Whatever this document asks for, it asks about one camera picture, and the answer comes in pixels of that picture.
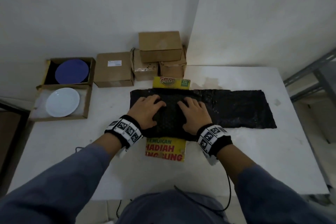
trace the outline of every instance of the white plate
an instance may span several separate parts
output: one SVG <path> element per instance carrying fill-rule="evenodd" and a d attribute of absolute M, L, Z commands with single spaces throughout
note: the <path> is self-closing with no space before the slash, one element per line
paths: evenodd
<path fill-rule="evenodd" d="M 64 117 L 73 113 L 78 105 L 78 92 L 72 88 L 61 88 L 48 97 L 45 108 L 53 117 Z"/>

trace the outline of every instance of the black mat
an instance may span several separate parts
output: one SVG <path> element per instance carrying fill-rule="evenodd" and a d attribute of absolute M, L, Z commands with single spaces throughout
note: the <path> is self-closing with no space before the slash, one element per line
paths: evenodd
<path fill-rule="evenodd" d="M 175 90 L 148 89 L 131 91 L 130 107 L 140 97 L 158 94 L 166 102 L 153 120 L 157 126 L 146 129 L 145 137 L 177 137 L 191 140 L 182 125 L 186 119 L 177 105 L 185 97 L 191 97 L 205 103 L 214 124 L 223 128 L 276 128 L 272 112 L 261 90 Z"/>

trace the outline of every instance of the white table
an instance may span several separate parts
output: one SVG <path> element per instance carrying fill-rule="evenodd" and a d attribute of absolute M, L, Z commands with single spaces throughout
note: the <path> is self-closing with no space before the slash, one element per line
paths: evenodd
<path fill-rule="evenodd" d="M 185 78 L 191 80 L 191 89 L 263 90 L 278 128 L 228 129 L 233 143 L 296 192 L 328 193 L 276 68 L 187 66 Z M 151 88 L 151 84 L 100 89 L 94 85 L 87 120 L 35 123 L 9 190 L 73 154 L 75 147 L 94 141 L 111 121 L 128 111 L 129 92 Z M 223 167 L 220 163 L 209 166 L 195 142 L 187 144 L 185 161 L 180 163 L 146 157 L 142 139 L 123 158 L 112 160 L 92 199 L 134 198 L 173 185 L 214 197 L 229 194 Z"/>

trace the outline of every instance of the gelas logo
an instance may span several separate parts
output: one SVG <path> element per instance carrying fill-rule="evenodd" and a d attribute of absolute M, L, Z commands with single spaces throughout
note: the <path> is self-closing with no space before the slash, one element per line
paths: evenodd
<path fill-rule="evenodd" d="M 175 79 L 174 78 L 168 78 L 168 77 L 160 77 L 160 83 L 165 85 L 165 86 L 169 86 L 175 83 Z"/>

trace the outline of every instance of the black and white wristband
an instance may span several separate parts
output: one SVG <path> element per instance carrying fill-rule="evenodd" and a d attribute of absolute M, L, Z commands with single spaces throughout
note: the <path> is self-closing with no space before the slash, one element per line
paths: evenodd
<path fill-rule="evenodd" d="M 120 140 L 122 148 L 124 146 L 129 148 L 143 137 L 139 123 L 128 115 L 121 116 L 108 125 L 105 133 L 115 135 Z"/>
<path fill-rule="evenodd" d="M 225 146 L 232 144 L 231 137 L 226 130 L 219 125 L 208 124 L 197 132 L 198 143 L 206 157 L 217 155 Z"/>

